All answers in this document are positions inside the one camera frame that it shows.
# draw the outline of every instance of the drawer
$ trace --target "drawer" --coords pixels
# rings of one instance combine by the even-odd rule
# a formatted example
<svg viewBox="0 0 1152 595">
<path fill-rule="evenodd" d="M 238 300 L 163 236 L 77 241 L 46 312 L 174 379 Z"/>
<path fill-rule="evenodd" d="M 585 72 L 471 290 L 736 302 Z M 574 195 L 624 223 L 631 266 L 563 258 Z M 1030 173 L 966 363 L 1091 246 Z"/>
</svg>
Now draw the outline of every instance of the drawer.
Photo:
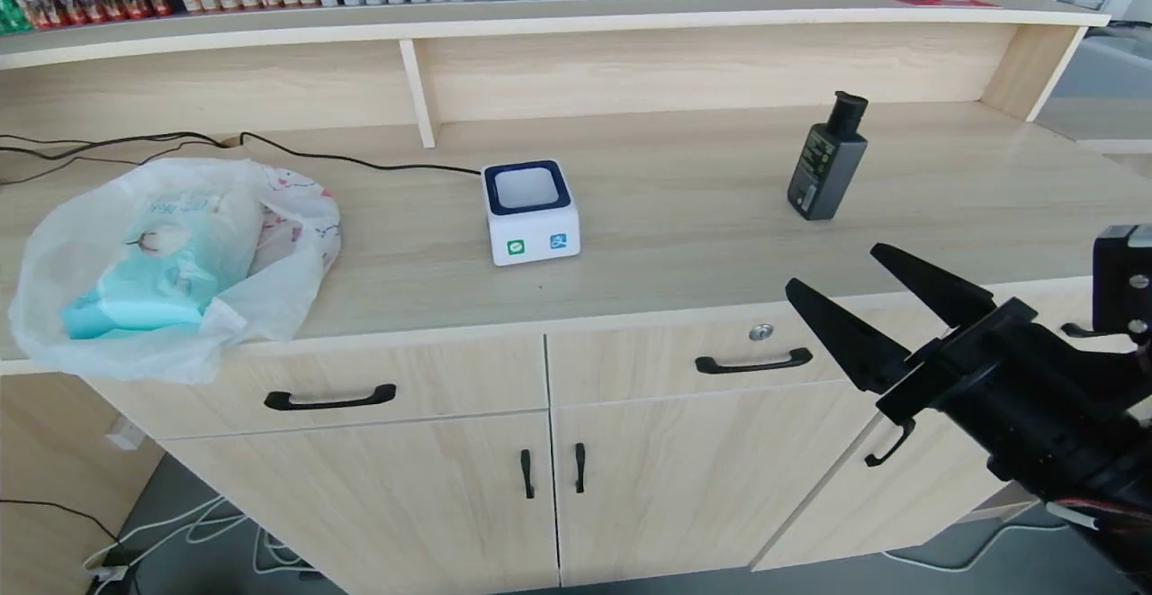
<svg viewBox="0 0 1152 595">
<path fill-rule="evenodd" d="M 943 324 L 910 294 L 894 294 L 888 302 L 893 307 L 852 311 L 905 346 L 943 332 Z M 847 378 L 790 306 L 772 308 L 776 315 L 765 318 L 550 334 L 552 406 Z M 718 374 L 698 368 L 700 357 L 711 357 Z M 748 369 L 764 364 L 770 366 Z"/>
<path fill-rule="evenodd" d="M 541 337 L 234 359 L 225 361 L 215 381 L 205 385 L 89 383 L 157 439 L 548 405 Z M 395 386 L 394 394 L 388 385 Z M 287 409 L 265 405 L 275 392 L 288 393 L 273 405 Z M 366 399 L 373 394 L 377 399 Z"/>
</svg>

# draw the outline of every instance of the wooden shelf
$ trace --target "wooden shelf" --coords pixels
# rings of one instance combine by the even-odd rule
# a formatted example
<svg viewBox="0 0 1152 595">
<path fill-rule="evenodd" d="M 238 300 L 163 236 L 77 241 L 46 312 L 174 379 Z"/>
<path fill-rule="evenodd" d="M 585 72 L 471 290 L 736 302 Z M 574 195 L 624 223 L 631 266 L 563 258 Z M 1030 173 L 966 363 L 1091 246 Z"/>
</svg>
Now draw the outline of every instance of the wooden shelf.
<svg viewBox="0 0 1152 595">
<path fill-rule="evenodd" d="M 995 8 L 894 0 L 515 0 L 184 16 L 0 38 L 0 70 L 245 46 L 821 23 L 1104 25 L 1046 0 Z"/>
<path fill-rule="evenodd" d="M 373 163 L 479 168 L 555 157 L 581 211 L 583 253 L 493 265 L 478 182 L 432 171 L 384 173 L 250 155 L 312 176 L 340 205 L 343 250 L 283 354 L 581 327 L 672 324 L 677 311 L 759 317 L 803 277 L 831 295 L 899 291 L 869 256 L 904 247 L 982 284 L 1055 281 L 1091 272 L 1099 231 L 1147 217 L 1152 181 L 1045 128 L 978 103 L 877 105 L 840 214 L 808 223 L 783 198 L 803 136 L 827 107 L 658 113 L 446 125 L 435 150 L 382 128 L 266 134 L 302 151 Z M 168 144 L 101 150 L 143 158 Z M 207 146 L 188 156 L 219 156 Z M 45 168 L 0 158 L 7 178 Z M 79 161 L 0 189 L 0 296 L 10 300 L 24 241 L 56 204 L 124 172 Z M 0 372 L 31 364 L 0 324 Z"/>
</svg>

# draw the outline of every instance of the gray floor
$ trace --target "gray floor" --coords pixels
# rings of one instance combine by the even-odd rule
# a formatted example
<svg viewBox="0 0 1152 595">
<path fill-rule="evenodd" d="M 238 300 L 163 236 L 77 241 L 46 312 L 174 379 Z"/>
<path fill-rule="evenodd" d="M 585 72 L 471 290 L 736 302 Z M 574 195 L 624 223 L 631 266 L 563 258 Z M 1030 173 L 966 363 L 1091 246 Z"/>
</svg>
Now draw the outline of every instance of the gray floor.
<svg viewBox="0 0 1152 595">
<path fill-rule="evenodd" d="M 170 518 L 213 496 L 213 491 L 176 460 L 166 458 L 124 526 Z M 1020 522 L 1055 525 L 1043 511 L 1029 511 Z M 998 521 L 953 526 L 930 543 L 901 553 L 923 560 L 957 565 L 995 533 Z M 146 530 L 128 545 L 147 548 L 165 530 Z M 300 581 L 294 573 L 257 575 L 251 570 L 256 526 L 251 521 L 209 543 L 188 545 L 182 537 L 169 541 L 141 563 L 138 580 L 144 595 L 341 595 L 326 580 Z M 262 555 L 262 566 L 274 565 Z M 1135 588 L 1120 578 L 1100 556 L 1071 530 L 1006 533 L 971 570 L 962 574 L 939 573 L 893 562 L 880 555 L 856 557 L 751 573 L 715 571 L 643 579 L 581 588 L 548 589 L 532 595 L 1130 595 Z"/>
</svg>

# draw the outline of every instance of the power cord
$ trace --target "power cord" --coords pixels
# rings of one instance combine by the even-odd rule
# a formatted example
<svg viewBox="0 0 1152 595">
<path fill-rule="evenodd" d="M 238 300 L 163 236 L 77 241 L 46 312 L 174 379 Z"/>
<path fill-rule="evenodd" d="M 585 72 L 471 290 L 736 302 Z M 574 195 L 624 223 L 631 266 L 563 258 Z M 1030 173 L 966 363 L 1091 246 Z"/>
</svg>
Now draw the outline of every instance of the power cord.
<svg viewBox="0 0 1152 595">
<path fill-rule="evenodd" d="M 35 505 L 35 506 L 40 506 L 40 507 L 53 507 L 53 509 L 67 512 L 69 514 L 73 514 L 75 517 L 81 517 L 81 518 L 88 519 L 88 520 L 92 521 L 93 524 L 96 524 L 96 526 L 98 526 L 98 528 L 100 528 L 100 532 L 103 532 L 104 534 L 108 535 L 108 537 L 112 538 L 112 541 L 114 541 L 114 543 L 112 545 L 106 547 L 104 550 L 101 550 L 101 552 L 106 552 L 108 550 L 112 550 L 113 548 L 120 548 L 121 550 L 124 550 L 124 544 L 121 541 L 121 538 L 119 536 L 116 536 L 115 534 L 113 534 L 112 530 L 107 528 L 107 526 L 105 526 L 103 522 L 100 522 L 100 519 L 93 517 L 92 514 L 90 514 L 88 512 L 81 512 L 79 510 L 73 510 L 71 507 L 68 507 L 67 505 L 61 505 L 60 503 L 53 503 L 51 500 L 24 500 L 22 498 L 0 498 L 0 503 L 10 503 L 13 505 Z M 136 589 L 136 595 L 144 595 L 144 592 L 141 590 L 139 582 L 136 580 L 136 573 L 130 573 L 130 575 L 131 575 L 131 580 L 132 580 L 132 588 Z M 97 588 L 97 592 L 93 595 L 98 595 L 98 593 L 100 590 L 103 590 L 103 588 L 105 586 L 107 586 L 107 583 L 111 583 L 111 581 L 104 581 L 103 583 L 100 583 L 100 586 Z"/>
</svg>

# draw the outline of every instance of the white cable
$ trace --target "white cable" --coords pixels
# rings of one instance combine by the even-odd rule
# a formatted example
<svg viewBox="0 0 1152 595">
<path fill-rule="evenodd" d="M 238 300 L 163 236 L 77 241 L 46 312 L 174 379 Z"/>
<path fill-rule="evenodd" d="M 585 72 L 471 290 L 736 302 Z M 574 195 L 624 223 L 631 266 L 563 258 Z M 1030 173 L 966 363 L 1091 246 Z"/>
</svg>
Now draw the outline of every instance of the white cable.
<svg viewBox="0 0 1152 595">
<path fill-rule="evenodd" d="M 980 549 L 976 550 L 976 555 L 973 555 L 971 559 L 969 559 L 969 560 L 964 562 L 963 564 L 961 564 L 958 566 L 955 566 L 955 567 L 938 566 L 935 564 L 930 564 L 927 562 L 918 562 L 916 559 L 909 559 L 908 557 L 900 557 L 897 555 L 893 555 L 892 552 L 881 552 L 881 555 L 884 555 L 885 557 L 888 557 L 889 559 L 893 559 L 895 562 L 900 562 L 902 564 L 908 564 L 910 566 L 919 566 L 922 568 L 929 568 L 929 570 L 937 571 L 937 572 L 961 573 L 961 572 L 968 572 L 972 566 L 975 566 L 976 563 L 980 560 L 980 557 L 984 557 L 984 555 L 986 555 L 987 551 L 992 548 L 992 544 L 995 543 L 998 538 L 1000 538 L 1000 535 L 1002 535 L 1003 533 L 1008 532 L 1009 529 L 1032 529 L 1032 530 L 1036 530 L 1036 532 L 1059 532 L 1061 529 L 1067 529 L 1067 528 L 1068 528 L 1068 526 L 1067 525 L 1062 525 L 1062 524 L 1059 525 L 1059 526 L 1054 526 L 1054 527 L 1048 527 L 1048 526 L 1030 526 L 1030 525 L 1024 525 L 1024 524 L 1008 524 L 1006 526 L 1002 526 L 1000 529 L 996 530 L 995 534 L 993 534 L 991 537 L 988 537 L 988 540 L 985 541 L 983 545 L 980 545 Z"/>
</svg>

